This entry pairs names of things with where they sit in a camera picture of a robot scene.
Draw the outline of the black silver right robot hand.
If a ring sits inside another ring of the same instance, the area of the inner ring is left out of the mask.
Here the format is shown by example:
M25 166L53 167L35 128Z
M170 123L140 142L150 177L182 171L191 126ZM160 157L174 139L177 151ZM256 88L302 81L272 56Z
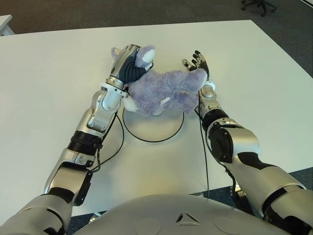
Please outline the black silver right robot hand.
M206 62L205 57L201 54L200 51L195 50L192 55L193 59L189 62L186 59L182 59L183 66L188 71L195 71L196 69L203 69L206 72L206 81L209 81L209 68Z

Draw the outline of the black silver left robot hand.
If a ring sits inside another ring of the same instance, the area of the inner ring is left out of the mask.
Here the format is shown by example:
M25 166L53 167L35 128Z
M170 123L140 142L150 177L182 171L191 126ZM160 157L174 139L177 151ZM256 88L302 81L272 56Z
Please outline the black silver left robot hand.
M113 47L111 54L114 62L107 82L127 84L137 81L153 67L155 47L130 44L123 49Z

